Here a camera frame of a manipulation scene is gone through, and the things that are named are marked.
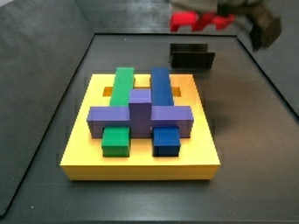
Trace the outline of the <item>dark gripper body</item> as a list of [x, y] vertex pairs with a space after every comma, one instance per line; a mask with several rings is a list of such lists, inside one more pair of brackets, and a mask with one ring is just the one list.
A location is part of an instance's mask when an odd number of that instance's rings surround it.
[[281, 21], [267, 8], [265, 0], [225, 0], [217, 4], [217, 14], [244, 16], [252, 24], [248, 32], [252, 49], [268, 48], [281, 34]]

